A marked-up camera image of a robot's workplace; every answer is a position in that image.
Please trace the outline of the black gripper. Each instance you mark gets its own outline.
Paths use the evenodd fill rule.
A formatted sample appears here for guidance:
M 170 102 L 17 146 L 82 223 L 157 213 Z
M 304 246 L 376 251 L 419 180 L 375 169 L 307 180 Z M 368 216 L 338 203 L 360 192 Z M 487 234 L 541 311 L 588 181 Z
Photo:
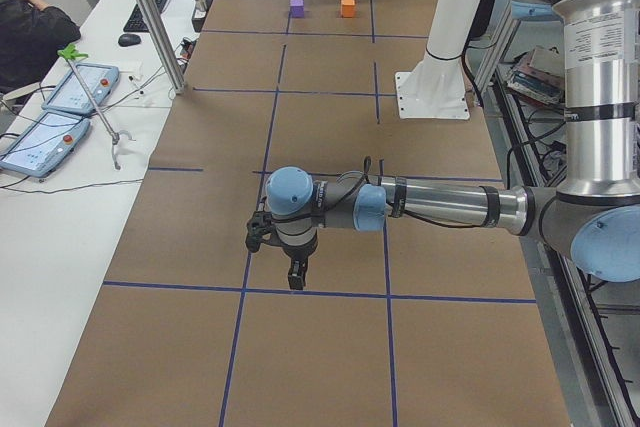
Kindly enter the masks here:
M 318 236 L 316 233 L 302 237 L 286 237 L 284 234 L 280 234 L 279 240 L 284 253 L 291 259 L 287 273 L 289 288 L 303 290 L 306 286 L 308 258 L 317 249 Z

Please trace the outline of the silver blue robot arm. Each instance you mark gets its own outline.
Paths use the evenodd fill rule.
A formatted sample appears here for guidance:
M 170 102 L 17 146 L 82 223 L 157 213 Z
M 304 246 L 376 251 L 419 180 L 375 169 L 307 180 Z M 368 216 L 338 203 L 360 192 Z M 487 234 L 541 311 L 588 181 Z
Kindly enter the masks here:
M 555 187 L 446 186 L 351 171 L 317 181 L 274 171 L 247 224 L 246 247 L 281 248 L 289 285 L 306 284 L 321 228 L 378 231 L 410 217 L 452 229 L 502 228 L 531 237 L 608 282 L 639 277 L 639 0 L 512 0 L 563 22 L 566 176 Z

